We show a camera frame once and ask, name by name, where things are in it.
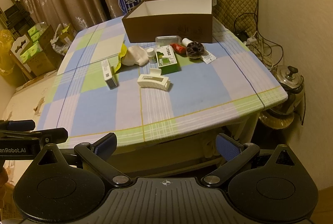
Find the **white hair claw clip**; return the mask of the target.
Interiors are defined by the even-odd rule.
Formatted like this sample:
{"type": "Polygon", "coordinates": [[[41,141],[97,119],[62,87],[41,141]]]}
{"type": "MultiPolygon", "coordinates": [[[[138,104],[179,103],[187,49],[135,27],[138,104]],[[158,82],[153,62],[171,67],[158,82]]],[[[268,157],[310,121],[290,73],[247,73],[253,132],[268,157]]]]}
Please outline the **white hair claw clip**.
{"type": "Polygon", "coordinates": [[[141,74],[137,80],[141,88],[152,88],[163,91],[168,91],[170,80],[168,77],[162,75],[161,69],[150,68],[149,74],[141,74]]]}

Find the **yellow snack packet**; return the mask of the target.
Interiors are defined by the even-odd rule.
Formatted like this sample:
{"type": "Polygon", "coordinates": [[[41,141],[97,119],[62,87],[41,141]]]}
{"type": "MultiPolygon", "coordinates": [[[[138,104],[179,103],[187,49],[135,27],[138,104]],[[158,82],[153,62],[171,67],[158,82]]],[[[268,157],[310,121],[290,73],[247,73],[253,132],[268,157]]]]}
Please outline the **yellow snack packet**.
{"type": "Polygon", "coordinates": [[[113,67],[114,69],[114,72],[116,73],[120,68],[121,68],[121,65],[122,65],[122,58],[126,55],[127,53],[127,47],[125,45],[125,41],[123,41],[122,45],[121,45],[121,49],[120,49],[120,52],[118,54],[118,62],[117,62],[117,65],[113,67]]]}

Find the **white knitted cloth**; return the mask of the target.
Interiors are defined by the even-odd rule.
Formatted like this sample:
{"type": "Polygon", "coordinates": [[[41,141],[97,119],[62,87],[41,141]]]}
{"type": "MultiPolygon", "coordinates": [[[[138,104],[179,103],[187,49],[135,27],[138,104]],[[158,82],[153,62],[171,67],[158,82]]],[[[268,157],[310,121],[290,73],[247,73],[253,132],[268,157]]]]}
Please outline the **white knitted cloth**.
{"type": "Polygon", "coordinates": [[[148,63],[147,51],[140,46],[130,46],[121,59],[121,63],[126,66],[144,66],[148,63]]]}

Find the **small white pill bottle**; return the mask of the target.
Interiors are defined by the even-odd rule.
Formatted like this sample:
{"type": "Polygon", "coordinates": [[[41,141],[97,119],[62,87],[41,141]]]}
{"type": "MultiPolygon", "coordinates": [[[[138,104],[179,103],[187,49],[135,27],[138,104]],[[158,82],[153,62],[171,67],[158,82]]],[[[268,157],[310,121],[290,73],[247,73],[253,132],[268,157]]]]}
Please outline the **small white pill bottle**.
{"type": "Polygon", "coordinates": [[[148,61],[150,63],[157,63],[155,49],[150,47],[150,48],[146,49],[146,52],[147,52],[147,56],[148,56],[148,61]]]}

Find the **brown hair scrunchie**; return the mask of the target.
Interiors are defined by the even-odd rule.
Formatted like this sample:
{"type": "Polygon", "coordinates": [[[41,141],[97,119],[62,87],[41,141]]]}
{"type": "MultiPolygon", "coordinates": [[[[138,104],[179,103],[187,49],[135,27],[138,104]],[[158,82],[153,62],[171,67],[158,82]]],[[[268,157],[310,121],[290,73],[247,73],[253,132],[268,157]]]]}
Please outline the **brown hair scrunchie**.
{"type": "Polygon", "coordinates": [[[201,59],[205,54],[205,47],[199,42],[189,42],[186,46],[186,55],[189,59],[201,59]]]}

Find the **green medicine box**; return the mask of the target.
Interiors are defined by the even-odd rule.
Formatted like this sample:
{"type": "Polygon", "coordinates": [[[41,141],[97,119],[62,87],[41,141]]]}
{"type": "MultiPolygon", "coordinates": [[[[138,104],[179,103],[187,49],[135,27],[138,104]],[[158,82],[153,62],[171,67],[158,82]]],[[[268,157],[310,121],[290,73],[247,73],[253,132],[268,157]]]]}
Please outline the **green medicine box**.
{"type": "Polygon", "coordinates": [[[156,61],[162,75],[180,71],[180,67],[171,45],[156,48],[156,61]]]}

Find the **red small packet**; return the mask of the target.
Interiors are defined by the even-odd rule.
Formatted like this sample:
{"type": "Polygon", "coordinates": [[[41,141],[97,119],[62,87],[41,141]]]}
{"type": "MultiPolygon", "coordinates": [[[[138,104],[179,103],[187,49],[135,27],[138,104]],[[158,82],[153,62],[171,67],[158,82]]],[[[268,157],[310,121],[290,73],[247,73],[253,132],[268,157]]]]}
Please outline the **red small packet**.
{"type": "Polygon", "coordinates": [[[172,43],[171,47],[174,49],[174,52],[180,55],[185,55],[186,54],[186,47],[179,45],[177,43],[172,43]]]}

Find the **white cream tube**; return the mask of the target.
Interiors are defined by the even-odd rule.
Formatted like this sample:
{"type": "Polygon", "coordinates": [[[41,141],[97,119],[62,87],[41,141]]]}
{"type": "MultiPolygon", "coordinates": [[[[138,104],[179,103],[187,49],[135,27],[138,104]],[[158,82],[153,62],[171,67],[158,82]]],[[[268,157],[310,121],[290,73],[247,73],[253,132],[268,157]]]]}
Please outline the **white cream tube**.
{"type": "Polygon", "coordinates": [[[185,47],[187,47],[188,45],[189,45],[189,43],[191,43],[192,41],[191,40],[189,40],[188,38],[184,38],[183,40],[182,40],[182,44],[185,46],[185,47]]]}

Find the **clear dental floss box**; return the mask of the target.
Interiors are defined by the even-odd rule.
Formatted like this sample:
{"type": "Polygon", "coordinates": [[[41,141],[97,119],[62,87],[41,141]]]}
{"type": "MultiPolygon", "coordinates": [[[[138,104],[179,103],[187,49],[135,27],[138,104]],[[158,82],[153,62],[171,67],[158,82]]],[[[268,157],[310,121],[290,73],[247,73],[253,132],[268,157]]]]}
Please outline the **clear dental floss box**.
{"type": "Polygon", "coordinates": [[[158,47],[172,44],[181,44],[182,38],[178,35],[158,36],[155,43],[158,47]]]}

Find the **yellow plastic bag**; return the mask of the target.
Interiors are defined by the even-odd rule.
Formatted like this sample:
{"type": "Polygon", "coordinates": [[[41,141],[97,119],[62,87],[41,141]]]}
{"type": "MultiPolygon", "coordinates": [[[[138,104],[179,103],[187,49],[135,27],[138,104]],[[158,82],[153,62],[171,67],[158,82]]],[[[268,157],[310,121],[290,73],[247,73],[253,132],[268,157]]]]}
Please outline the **yellow plastic bag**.
{"type": "Polygon", "coordinates": [[[14,70],[15,62],[11,59],[10,51],[15,39],[7,29],[0,31],[0,72],[7,76],[14,70]]]}

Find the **cardboard box with tissue packs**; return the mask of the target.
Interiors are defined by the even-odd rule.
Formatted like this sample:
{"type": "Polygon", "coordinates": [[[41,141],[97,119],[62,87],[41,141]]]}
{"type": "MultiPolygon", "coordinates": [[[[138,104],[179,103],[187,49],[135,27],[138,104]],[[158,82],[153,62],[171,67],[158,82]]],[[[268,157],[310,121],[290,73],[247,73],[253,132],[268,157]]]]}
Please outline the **cardboard box with tissue packs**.
{"type": "Polygon", "coordinates": [[[46,22],[37,23],[13,42],[10,54],[15,56],[19,66],[30,75],[38,77],[57,70],[63,57],[51,45],[53,36],[52,26],[46,22]]]}

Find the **plaid tablecloth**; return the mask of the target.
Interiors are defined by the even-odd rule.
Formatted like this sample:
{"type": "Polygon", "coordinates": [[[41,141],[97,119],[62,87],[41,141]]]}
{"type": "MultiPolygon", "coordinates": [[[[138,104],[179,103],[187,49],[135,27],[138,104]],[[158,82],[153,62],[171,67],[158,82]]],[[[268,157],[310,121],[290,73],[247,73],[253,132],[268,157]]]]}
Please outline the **plaid tablecloth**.
{"type": "Polygon", "coordinates": [[[125,67],[108,88],[101,61],[110,43],[131,46],[120,18],[80,31],[45,99],[37,128],[65,128],[67,145],[95,142],[113,132],[119,147],[158,144],[245,121],[279,105],[287,94],[262,62],[215,21],[214,61],[178,56],[180,70],[169,74],[168,91],[141,88],[138,77],[150,64],[125,67]]]}

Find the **open cardboard box clutter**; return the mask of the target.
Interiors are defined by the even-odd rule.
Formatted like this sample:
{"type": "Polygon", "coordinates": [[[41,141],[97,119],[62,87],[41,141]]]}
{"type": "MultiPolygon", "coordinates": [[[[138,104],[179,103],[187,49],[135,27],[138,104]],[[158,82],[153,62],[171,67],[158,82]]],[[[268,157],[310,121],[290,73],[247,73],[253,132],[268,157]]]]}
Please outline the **open cardboard box clutter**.
{"type": "Polygon", "coordinates": [[[69,24],[65,28],[59,24],[56,28],[54,36],[50,40],[50,44],[57,54],[65,56],[76,35],[77,31],[74,29],[72,24],[69,24]]]}

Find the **white paper tag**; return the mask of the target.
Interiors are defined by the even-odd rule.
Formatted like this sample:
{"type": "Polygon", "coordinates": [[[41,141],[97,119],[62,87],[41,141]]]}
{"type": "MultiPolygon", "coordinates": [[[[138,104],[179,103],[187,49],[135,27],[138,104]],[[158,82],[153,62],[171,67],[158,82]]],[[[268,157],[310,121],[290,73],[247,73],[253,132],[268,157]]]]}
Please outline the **white paper tag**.
{"type": "Polygon", "coordinates": [[[211,54],[210,52],[206,51],[202,56],[201,59],[203,62],[205,62],[206,64],[209,64],[213,61],[215,61],[217,58],[215,57],[215,55],[211,54]]]}

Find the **brown cardboard storage box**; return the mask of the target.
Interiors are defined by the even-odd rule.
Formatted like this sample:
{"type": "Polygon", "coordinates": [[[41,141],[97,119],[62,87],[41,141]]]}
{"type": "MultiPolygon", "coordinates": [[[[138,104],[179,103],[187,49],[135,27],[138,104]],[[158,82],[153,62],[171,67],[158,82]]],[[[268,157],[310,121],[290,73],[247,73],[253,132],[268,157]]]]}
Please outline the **brown cardboard storage box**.
{"type": "Polygon", "coordinates": [[[212,42],[212,0],[144,0],[122,18],[131,43],[177,35],[212,42]]]}

